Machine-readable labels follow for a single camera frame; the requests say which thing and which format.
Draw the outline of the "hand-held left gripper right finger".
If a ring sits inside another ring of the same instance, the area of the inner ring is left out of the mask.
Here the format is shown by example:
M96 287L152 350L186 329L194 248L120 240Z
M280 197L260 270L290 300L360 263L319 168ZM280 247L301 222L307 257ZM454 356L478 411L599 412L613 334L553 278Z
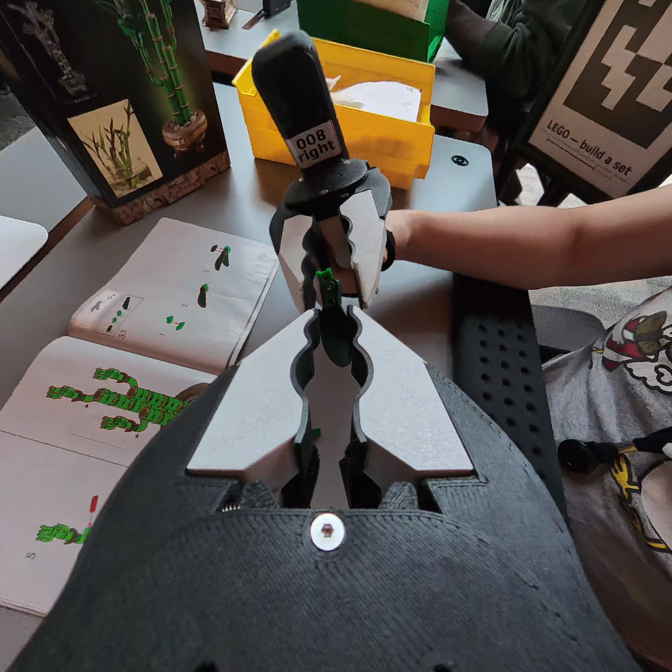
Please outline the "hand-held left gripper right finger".
M356 306L351 373L361 387L340 461L350 508L377 508L396 482L474 473L425 361Z

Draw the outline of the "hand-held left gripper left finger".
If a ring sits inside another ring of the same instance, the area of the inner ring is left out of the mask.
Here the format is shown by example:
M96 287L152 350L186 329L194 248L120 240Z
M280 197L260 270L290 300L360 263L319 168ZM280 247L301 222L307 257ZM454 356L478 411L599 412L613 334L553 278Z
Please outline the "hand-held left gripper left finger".
M319 456L305 387L315 374L319 311L308 310L237 366L188 472L263 481L290 508L309 508Z

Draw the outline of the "dark green toy leaf piece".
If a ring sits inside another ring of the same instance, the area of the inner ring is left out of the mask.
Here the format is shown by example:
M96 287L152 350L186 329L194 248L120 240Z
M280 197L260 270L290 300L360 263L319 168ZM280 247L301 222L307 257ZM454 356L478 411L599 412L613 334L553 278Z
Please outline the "dark green toy leaf piece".
M325 304L320 314L321 342L331 362L341 368L351 365L357 327L340 304Z

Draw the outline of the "person's right forearm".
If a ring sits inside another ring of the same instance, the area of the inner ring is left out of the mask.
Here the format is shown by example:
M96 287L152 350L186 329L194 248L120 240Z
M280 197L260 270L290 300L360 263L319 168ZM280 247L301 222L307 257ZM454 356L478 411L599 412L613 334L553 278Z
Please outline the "person's right forearm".
M404 259L523 290L671 274L671 186L577 208L399 212Z

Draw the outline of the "person's right hand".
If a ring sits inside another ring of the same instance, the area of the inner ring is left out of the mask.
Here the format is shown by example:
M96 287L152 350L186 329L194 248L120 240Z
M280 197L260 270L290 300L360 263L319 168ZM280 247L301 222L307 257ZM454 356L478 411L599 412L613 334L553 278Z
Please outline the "person's right hand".
M395 240L397 261L402 260L417 263L417 261L414 261L411 249L416 214L419 213L412 210L392 210L386 217L386 229L392 233ZM340 262L335 257L335 253L329 246L327 246L327 253L332 274L339 280L343 296L357 297L356 278L352 269L340 265Z

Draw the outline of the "crumpled white paper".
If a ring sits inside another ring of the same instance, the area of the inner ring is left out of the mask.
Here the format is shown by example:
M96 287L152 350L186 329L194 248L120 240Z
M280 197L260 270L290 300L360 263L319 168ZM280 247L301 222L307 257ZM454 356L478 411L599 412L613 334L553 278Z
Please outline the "crumpled white paper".
M326 78L333 103L354 110L416 122L421 105L421 90L397 81L365 81L338 91L340 81Z

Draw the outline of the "yellow plastic bin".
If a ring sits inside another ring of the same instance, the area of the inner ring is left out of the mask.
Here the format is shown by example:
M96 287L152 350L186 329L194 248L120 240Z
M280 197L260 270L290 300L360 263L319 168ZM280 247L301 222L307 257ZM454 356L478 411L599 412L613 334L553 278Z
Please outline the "yellow plastic bin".
M378 167L391 186L408 189L429 169L435 130L431 105L435 67L328 40L314 39L327 77L340 76L340 88L367 81L397 81L421 92L416 121L406 121L343 105L335 110L350 156ZM251 60L233 79L255 158L294 164L285 141L253 83Z

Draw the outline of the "green plastic bin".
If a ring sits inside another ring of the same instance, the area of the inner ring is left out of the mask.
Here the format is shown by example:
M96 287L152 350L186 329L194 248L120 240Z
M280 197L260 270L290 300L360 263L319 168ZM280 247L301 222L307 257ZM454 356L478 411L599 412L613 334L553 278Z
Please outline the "green plastic bin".
M445 35L449 1L429 1L414 20L359 1L298 1L300 29L327 40L432 63Z

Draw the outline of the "brown toy lantern model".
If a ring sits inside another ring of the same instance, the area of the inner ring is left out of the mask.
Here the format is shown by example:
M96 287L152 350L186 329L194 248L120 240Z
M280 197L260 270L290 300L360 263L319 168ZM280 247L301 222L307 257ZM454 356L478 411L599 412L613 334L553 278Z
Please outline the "brown toy lantern model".
M235 1L200 1L204 8L202 25L212 30L229 29L231 21L239 11Z

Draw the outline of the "black studded pad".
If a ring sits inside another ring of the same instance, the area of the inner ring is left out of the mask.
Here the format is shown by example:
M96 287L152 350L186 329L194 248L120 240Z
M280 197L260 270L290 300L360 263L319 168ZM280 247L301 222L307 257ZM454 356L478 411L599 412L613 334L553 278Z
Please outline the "black studded pad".
M516 444L568 519L528 294L457 273L452 280L454 381Z

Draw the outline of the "building instruction booklet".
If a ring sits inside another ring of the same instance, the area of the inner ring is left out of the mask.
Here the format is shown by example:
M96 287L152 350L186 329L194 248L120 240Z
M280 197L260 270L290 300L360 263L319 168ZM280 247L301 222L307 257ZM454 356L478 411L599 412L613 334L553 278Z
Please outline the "building instruction booklet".
M137 454L233 365L269 245L163 218L1 410L1 606L45 616Z

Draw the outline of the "grey printed shirt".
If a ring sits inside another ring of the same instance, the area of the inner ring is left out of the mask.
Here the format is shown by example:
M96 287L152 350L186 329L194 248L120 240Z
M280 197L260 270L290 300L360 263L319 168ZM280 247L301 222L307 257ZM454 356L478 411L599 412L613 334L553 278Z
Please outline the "grey printed shirt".
M637 658L671 670L671 287L544 366L555 439L633 443L563 472L577 552Z

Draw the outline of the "black bamboo picture box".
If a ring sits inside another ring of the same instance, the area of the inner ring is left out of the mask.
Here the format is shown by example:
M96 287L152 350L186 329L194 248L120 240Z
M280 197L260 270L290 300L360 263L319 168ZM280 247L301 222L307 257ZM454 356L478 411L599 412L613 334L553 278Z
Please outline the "black bamboo picture box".
M1 70L123 224L231 165L194 1L2 1Z

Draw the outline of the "black framed marker sign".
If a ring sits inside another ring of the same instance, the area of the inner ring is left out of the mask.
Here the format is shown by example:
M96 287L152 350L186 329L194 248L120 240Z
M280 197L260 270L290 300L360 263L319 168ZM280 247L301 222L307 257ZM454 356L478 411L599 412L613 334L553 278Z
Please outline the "black framed marker sign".
M539 205L660 186L671 175L671 2L587 1L514 148L550 179Z

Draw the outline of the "white folding stand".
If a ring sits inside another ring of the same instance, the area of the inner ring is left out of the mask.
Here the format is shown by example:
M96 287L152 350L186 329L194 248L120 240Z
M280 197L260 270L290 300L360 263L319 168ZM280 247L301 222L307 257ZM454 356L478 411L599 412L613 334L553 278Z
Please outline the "white folding stand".
M44 247L48 231L37 223L1 216L1 288Z

